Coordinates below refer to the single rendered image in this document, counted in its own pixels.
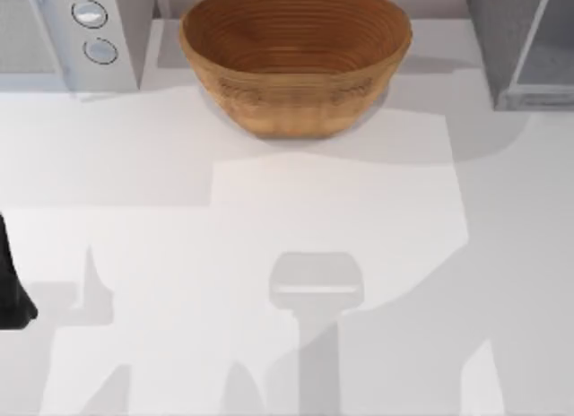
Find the pale microwave oven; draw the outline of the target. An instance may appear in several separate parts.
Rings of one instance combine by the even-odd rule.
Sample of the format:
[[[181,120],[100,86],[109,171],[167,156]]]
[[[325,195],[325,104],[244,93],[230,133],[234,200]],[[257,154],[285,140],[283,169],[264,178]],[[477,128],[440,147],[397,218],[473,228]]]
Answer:
[[[0,0],[0,92],[125,93],[138,91],[155,0],[95,0],[109,15],[86,29],[71,15],[86,0]],[[104,38],[118,51],[111,65],[85,57],[83,43]]]

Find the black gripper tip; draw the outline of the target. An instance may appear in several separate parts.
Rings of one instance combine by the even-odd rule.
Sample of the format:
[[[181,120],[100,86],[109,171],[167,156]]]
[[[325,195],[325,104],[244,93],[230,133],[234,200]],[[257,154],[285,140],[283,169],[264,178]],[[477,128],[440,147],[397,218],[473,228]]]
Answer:
[[[0,331],[22,330],[39,311],[16,272],[4,216],[0,213]]]

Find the grey cabinet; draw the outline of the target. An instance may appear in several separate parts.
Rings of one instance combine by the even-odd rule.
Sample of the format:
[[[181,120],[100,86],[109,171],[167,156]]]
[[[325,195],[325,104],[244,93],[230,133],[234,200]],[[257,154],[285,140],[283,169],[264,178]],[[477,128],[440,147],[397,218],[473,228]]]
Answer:
[[[466,0],[497,111],[574,112],[574,0]]]

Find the round microwave knob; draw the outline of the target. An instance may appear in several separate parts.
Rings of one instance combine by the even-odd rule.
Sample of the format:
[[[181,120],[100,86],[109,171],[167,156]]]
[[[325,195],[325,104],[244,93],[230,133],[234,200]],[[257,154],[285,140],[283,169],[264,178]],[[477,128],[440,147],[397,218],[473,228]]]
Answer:
[[[104,38],[86,40],[83,43],[83,53],[96,65],[111,65],[118,59],[117,47]]]
[[[86,29],[100,29],[109,18],[106,8],[95,0],[73,3],[71,15],[79,25]]]

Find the brown woven basket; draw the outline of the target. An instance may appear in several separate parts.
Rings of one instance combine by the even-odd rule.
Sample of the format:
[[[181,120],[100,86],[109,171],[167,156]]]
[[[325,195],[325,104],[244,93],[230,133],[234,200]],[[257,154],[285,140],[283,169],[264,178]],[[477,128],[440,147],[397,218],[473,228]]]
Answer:
[[[202,0],[179,44],[209,97],[259,138],[321,139],[351,128],[412,44],[390,0]]]

